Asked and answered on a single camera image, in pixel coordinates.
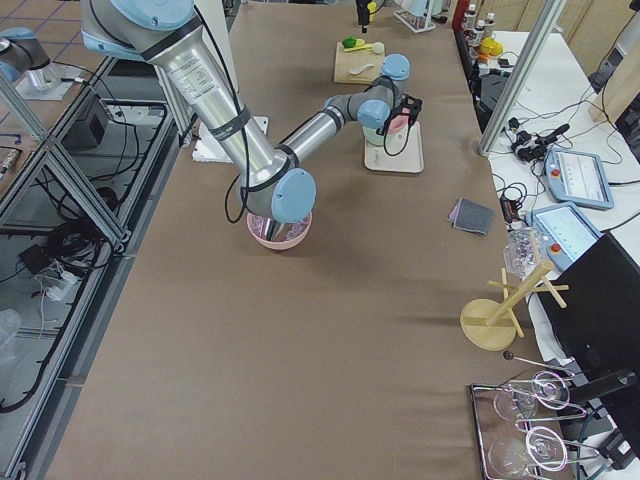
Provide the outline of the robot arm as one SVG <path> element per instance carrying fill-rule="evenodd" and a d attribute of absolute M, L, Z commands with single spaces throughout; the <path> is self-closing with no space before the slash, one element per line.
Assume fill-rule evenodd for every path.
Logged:
<path fill-rule="evenodd" d="M 337 95 L 272 145 L 239 99 L 212 34 L 192 1 L 84 1 L 82 35 L 87 49 L 142 61 L 163 71 L 209 133 L 240 171 L 238 195 L 245 210 L 281 224 L 307 217 L 316 183 L 301 161 L 346 123 L 384 134 L 395 117 L 410 124 L 421 100 L 406 93 L 410 63 L 401 54 L 385 57 L 380 75 L 363 92 Z"/>
<path fill-rule="evenodd" d="M 49 64 L 49 55 L 31 29 L 11 27 L 1 32 L 1 73 L 8 82 Z"/>

